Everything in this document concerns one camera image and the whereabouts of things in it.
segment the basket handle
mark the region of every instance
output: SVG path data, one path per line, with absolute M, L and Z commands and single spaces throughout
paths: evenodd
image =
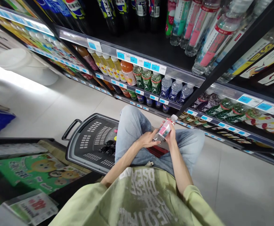
M 75 124 L 79 122 L 82 124 L 82 121 L 79 119 L 76 119 L 73 121 L 73 123 L 71 123 L 71 125 L 68 127 L 68 129 L 66 130 L 66 132 L 64 133 L 64 135 L 62 136 L 62 140 L 67 140 L 69 141 L 70 139 L 67 139 L 66 137 L 68 136 L 69 132 L 72 130 L 72 128 L 75 126 Z

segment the light blue jeans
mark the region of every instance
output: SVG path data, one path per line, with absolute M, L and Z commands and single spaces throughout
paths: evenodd
M 117 142 L 115 150 L 115 163 L 127 152 L 131 145 L 145 132 L 152 131 L 149 120 L 140 112 L 137 107 L 125 106 L 120 113 L 120 121 L 117 132 Z M 205 135 L 197 129 L 176 130 L 176 140 L 183 160 L 192 174 L 201 150 L 203 148 Z M 163 169 L 174 175 L 171 154 L 168 152 L 157 158 L 146 148 L 142 148 L 134 158 L 132 166 L 144 166 L 151 161 L 153 167 Z

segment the light green t-shirt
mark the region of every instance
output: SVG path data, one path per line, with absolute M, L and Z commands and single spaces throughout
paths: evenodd
M 179 195 L 168 172 L 128 167 L 108 189 L 101 183 L 79 189 L 50 226 L 223 225 L 197 187 L 189 185 Z

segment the plastic water bottle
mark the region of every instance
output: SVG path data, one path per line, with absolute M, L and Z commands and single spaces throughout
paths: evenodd
M 188 98 L 192 94 L 193 88 L 194 85 L 191 84 L 186 84 L 185 86 L 183 86 L 180 97 L 177 99 L 177 103 L 183 104 L 186 98 Z
M 171 85 L 172 85 L 171 77 L 166 75 L 161 81 L 161 93 L 160 93 L 161 97 L 167 98 L 168 91 Z
M 156 133 L 153 140 L 162 142 L 171 131 L 170 124 L 173 124 L 174 126 L 176 124 L 177 119 L 178 116 L 176 115 L 172 115 L 171 118 L 168 118 L 166 122 L 163 124 L 163 126 L 160 128 L 160 130 Z
M 172 83 L 171 91 L 169 93 L 168 99 L 171 101 L 175 101 L 178 93 L 181 91 L 183 85 L 182 81 L 176 80 Z

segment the store aisle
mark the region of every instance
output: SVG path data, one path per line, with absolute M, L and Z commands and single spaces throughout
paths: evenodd
M 0 104 L 17 116 L 0 137 L 53 137 L 64 145 L 61 137 L 75 119 L 100 113 L 119 120 L 126 105 L 67 77 L 44 87 L 2 69 Z M 162 118 L 141 111 L 159 126 Z M 273 165 L 206 137 L 192 177 L 226 225 L 274 225 Z

